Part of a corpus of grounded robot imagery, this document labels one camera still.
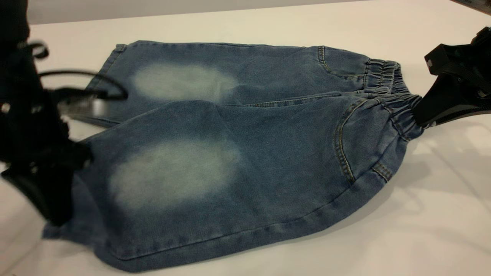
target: jeans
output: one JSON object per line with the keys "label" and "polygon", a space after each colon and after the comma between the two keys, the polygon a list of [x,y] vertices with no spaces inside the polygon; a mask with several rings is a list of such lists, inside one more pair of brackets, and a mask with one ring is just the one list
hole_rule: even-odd
{"label": "jeans", "polygon": [[129,272],[324,230],[423,133],[398,63],[324,46],[139,41],[101,71],[130,98],[77,117],[111,127],[85,141],[95,161],[74,177],[74,216],[44,237]]}

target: white surface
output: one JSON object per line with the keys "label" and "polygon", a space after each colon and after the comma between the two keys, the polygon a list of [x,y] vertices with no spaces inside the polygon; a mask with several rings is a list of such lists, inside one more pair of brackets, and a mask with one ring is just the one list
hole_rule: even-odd
{"label": "white surface", "polygon": [[31,24],[287,7],[362,0],[29,0]]}
{"label": "white surface", "polygon": [[[400,62],[410,90],[423,95],[435,80],[423,56],[439,43],[467,44],[486,25],[491,17],[449,0],[372,0],[42,25],[32,37],[51,47],[41,70],[97,70],[116,43],[138,39],[328,45]],[[490,180],[491,116],[457,120],[409,143],[387,186],[328,230],[145,275],[491,275]],[[41,220],[8,185],[0,200],[5,275],[122,273],[83,247],[39,242]]]}

